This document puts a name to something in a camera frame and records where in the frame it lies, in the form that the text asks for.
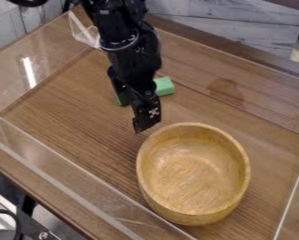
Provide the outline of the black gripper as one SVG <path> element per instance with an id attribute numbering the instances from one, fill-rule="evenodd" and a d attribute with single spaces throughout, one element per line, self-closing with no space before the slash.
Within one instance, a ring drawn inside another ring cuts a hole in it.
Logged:
<path id="1" fill-rule="evenodd" d="M 135 133 L 162 121 L 161 99 L 154 75 L 162 67 L 161 40 L 147 22 L 100 27 L 100 47 L 108 54 L 108 76 L 122 106 L 133 107 Z"/>

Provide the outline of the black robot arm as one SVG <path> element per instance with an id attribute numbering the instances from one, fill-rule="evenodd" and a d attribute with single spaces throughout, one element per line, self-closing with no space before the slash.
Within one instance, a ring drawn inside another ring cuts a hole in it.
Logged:
<path id="1" fill-rule="evenodd" d="M 162 121 L 154 76 L 162 67 L 161 39 L 145 21 L 146 0 L 78 0 L 98 28 L 110 59 L 108 76 L 118 99 L 134 112 L 137 133 Z"/>

